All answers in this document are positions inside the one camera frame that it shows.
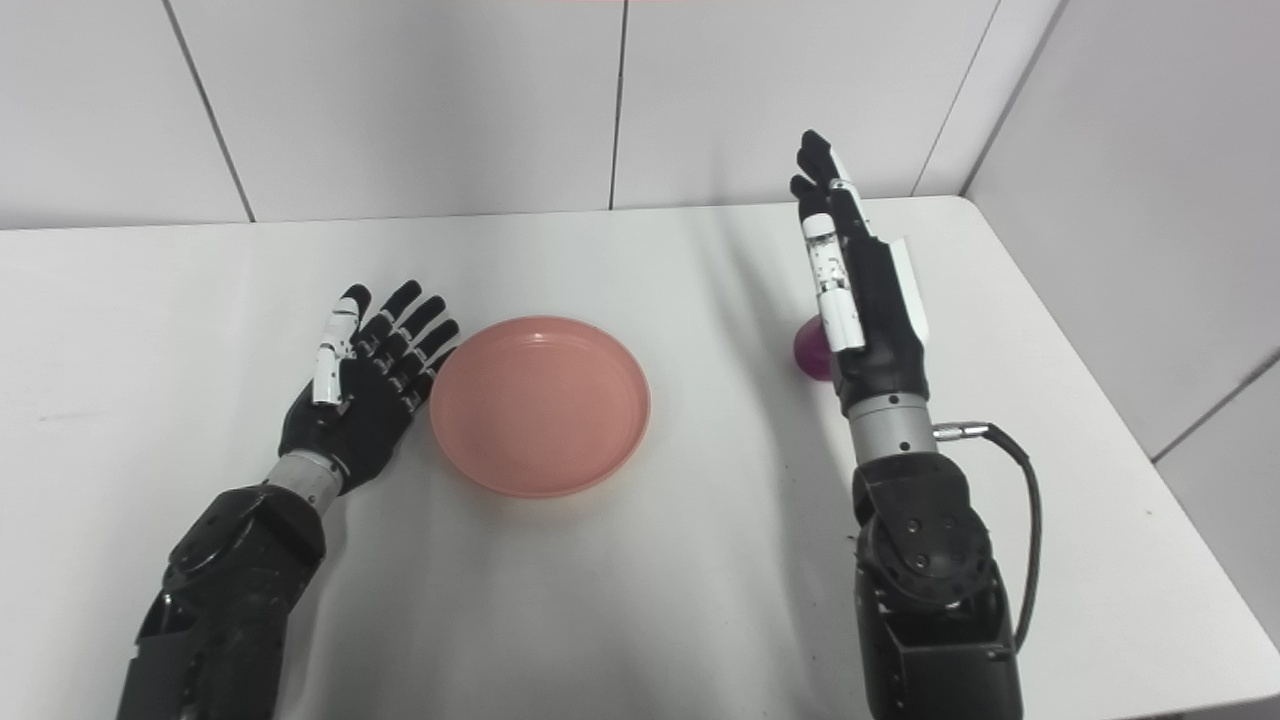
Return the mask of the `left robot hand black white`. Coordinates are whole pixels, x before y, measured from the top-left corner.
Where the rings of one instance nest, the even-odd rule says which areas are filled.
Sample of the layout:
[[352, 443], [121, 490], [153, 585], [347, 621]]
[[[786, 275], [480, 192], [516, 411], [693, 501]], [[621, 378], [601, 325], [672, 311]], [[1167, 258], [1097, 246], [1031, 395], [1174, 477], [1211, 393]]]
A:
[[343, 495], [388, 466], [428, 402], [460, 334], [445, 300], [406, 281], [378, 309], [352, 284], [328, 313], [306, 386], [285, 413], [279, 456], [310, 454], [340, 478]]

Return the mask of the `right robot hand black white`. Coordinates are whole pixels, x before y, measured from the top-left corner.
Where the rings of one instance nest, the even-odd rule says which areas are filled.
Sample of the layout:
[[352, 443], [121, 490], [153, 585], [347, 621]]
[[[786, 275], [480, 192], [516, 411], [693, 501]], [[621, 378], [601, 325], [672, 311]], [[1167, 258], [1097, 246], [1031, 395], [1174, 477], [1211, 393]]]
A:
[[790, 192], [842, 411], [890, 395], [929, 400], [928, 323], [904, 240], [882, 240], [833, 145], [806, 129]]

